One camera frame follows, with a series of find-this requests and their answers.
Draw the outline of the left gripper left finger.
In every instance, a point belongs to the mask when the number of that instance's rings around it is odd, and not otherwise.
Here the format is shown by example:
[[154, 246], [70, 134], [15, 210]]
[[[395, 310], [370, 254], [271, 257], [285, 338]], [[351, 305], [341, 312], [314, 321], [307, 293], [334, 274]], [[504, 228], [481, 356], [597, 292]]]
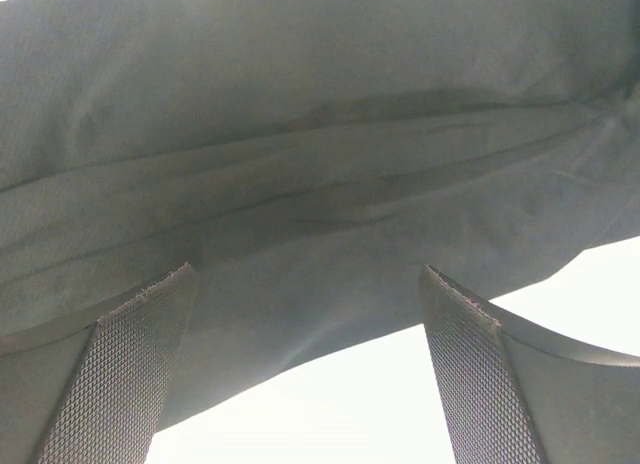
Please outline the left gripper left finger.
[[1, 338], [4, 463], [142, 463], [195, 297], [175, 271]]

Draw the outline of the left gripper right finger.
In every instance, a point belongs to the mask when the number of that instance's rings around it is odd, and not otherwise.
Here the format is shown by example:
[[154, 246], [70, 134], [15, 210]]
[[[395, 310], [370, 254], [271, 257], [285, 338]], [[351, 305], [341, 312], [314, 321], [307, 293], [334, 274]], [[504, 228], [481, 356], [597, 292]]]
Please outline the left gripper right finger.
[[456, 462], [638, 462], [638, 357], [548, 330], [432, 266], [420, 298]]

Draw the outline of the black t shirt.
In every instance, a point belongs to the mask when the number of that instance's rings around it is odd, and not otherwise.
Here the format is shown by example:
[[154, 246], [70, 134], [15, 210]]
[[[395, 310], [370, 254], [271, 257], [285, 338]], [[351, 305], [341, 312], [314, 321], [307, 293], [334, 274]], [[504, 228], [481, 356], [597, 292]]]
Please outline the black t shirt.
[[639, 0], [8, 0], [1, 330], [184, 264], [160, 421], [639, 233]]

